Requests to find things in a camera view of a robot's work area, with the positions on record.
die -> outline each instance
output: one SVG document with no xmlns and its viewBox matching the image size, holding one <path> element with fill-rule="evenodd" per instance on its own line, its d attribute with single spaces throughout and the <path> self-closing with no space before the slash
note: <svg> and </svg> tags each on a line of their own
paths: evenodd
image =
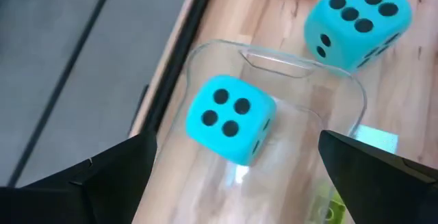
<svg viewBox="0 0 438 224">
<path fill-rule="evenodd" d="M 195 141 L 247 166 L 260 151 L 275 112 L 276 103 L 268 94 L 235 77 L 218 75 L 196 94 L 185 129 Z"/>
<path fill-rule="evenodd" d="M 407 0 L 320 0 L 305 23 L 305 40 L 321 63 L 354 72 L 392 46 L 411 21 Z"/>
</svg>

clear plastic cup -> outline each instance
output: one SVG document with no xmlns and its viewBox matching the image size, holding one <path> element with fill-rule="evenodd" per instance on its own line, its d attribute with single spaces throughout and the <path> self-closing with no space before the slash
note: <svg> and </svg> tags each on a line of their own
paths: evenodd
<svg viewBox="0 0 438 224">
<path fill-rule="evenodd" d="M 240 78 L 277 103 L 272 130 L 251 166 L 222 158 L 185 132 L 195 95 L 216 75 Z M 329 204 L 335 190 L 318 153 L 318 138 L 323 129 L 351 136 L 360 124 L 366 96 L 353 76 L 294 55 L 215 40 L 190 53 L 178 87 L 184 92 L 174 96 L 177 114 L 136 219 L 319 224 L 333 218 Z"/>
</svg>

wooden table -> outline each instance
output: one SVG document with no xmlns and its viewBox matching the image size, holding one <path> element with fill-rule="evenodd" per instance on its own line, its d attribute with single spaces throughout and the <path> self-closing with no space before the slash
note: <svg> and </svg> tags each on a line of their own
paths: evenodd
<svg viewBox="0 0 438 224">
<path fill-rule="evenodd" d="M 211 0 L 194 46 L 220 38 L 309 56 L 303 25 L 317 1 Z M 438 0 L 409 1 L 413 10 L 411 28 L 381 60 L 357 73 L 368 96 L 362 124 L 397 134 L 398 155 L 438 168 L 438 77 L 435 77 L 438 73 L 438 26 L 435 25 Z M 131 135 L 138 133 L 148 112 L 190 2 L 185 2 Z M 175 88 L 158 134 L 158 154 L 162 149 L 175 150 L 164 147 L 163 141 L 183 96 L 181 82 Z M 189 158 L 195 156 L 190 149 L 175 151 L 175 155 L 177 152 L 184 152 Z M 175 181 L 185 179 L 183 174 L 187 172 L 163 177 L 161 170 L 165 168 L 154 169 L 134 223 L 167 223 L 175 217 L 181 192 L 172 187 L 180 183 Z"/>
</svg>

wooden surface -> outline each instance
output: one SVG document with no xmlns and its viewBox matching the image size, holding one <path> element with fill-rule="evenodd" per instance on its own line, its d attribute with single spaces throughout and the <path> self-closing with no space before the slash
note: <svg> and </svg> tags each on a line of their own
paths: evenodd
<svg viewBox="0 0 438 224">
<path fill-rule="evenodd" d="M 221 38 L 310 58 L 303 39 L 303 25 L 317 1 L 211 0 L 195 45 Z M 438 27 L 435 26 L 438 0 L 409 1 L 414 12 L 411 28 L 381 60 L 357 73 L 368 96 L 368 109 L 362 123 L 397 134 L 398 155 L 438 168 Z M 164 56 L 160 65 L 165 66 L 166 60 Z M 154 83 L 159 79 L 160 71 L 162 69 L 156 72 Z M 194 143 L 186 139 L 178 140 L 168 133 L 183 98 L 184 86 L 181 78 L 159 131 L 157 163 L 134 223 L 184 223 L 178 222 L 177 218 L 181 216 L 180 211 L 186 208 L 181 204 L 193 204 L 188 199 L 196 198 L 199 192 L 196 187 L 203 188 L 205 178 L 209 179 L 207 172 L 196 178 L 194 172 L 202 170 L 192 168 L 196 165 L 193 162 L 199 160 L 203 152 L 195 149 Z M 149 101 L 150 98 L 143 103 L 138 123 L 147 112 Z M 138 126 L 134 127 L 132 134 L 136 132 Z M 176 167 L 179 170 L 172 171 L 175 164 L 179 164 Z M 292 201 L 288 198 L 284 200 L 285 203 Z M 208 200 L 201 203 L 203 207 L 209 205 Z M 198 216 L 202 217 L 207 209 L 198 208 L 201 211 Z M 281 213 L 277 213 L 277 216 L 277 220 L 283 220 L 282 223 L 294 223 Z M 217 219 L 197 221 L 191 223 L 226 223 Z"/>
</svg>

